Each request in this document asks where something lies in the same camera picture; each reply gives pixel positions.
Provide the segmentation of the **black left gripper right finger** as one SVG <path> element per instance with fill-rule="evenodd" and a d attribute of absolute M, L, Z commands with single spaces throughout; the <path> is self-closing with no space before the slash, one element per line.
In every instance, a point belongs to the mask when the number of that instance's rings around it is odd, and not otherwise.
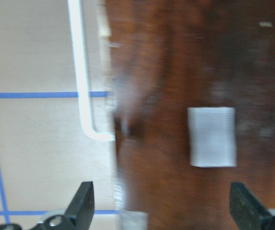
<path fill-rule="evenodd" d="M 240 230 L 275 230 L 275 209 L 267 209 L 243 183 L 230 185 L 229 212 Z"/>

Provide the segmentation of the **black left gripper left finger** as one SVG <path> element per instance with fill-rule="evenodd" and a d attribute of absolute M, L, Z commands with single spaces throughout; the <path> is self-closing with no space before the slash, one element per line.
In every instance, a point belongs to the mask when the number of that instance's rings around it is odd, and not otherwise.
<path fill-rule="evenodd" d="M 64 214 L 47 218 L 36 225 L 37 230 L 88 230 L 94 216 L 93 182 L 79 186 Z"/>

